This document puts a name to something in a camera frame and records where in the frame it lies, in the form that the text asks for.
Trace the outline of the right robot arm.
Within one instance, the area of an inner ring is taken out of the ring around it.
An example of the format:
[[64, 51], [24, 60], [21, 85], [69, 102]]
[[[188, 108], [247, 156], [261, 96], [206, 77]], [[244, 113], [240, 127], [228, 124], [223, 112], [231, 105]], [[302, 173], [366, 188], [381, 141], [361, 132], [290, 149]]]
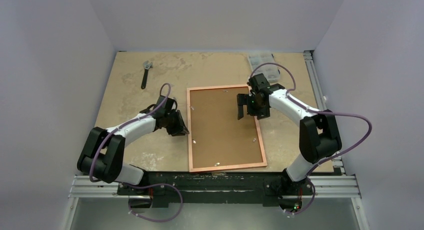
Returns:
[[306, 182], [310, 171], [319, 161], [327, 159], [342, 148], [335, 116], [331, 111], [321, 113], [292, 97], [280, 84], [270, 84], [263, 74], [248, 80], [247, 94], [236, 96], [237, 118], [245, 114], [258, 120], [268, 118], [275, 109], [299, 127], [299, 151], [295, 160], [283, 170], [276, 192], [292, 194]]

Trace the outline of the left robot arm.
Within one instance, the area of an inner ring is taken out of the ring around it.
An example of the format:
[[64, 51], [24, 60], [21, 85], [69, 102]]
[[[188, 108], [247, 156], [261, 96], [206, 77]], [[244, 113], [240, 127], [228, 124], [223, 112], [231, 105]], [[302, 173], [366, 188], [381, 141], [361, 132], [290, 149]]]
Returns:
[[124, 163], [124, 150], [144, 135], [165, 128], [171, 136], [189, 134], [178, 104], [161, 95], [156, 104], [139, 112], [125, 123], [91, 129], [77, 161], [77, 169], [106, 183], [123, 182], [138, 195], [146, 193], [149, 181], [144, 170]]

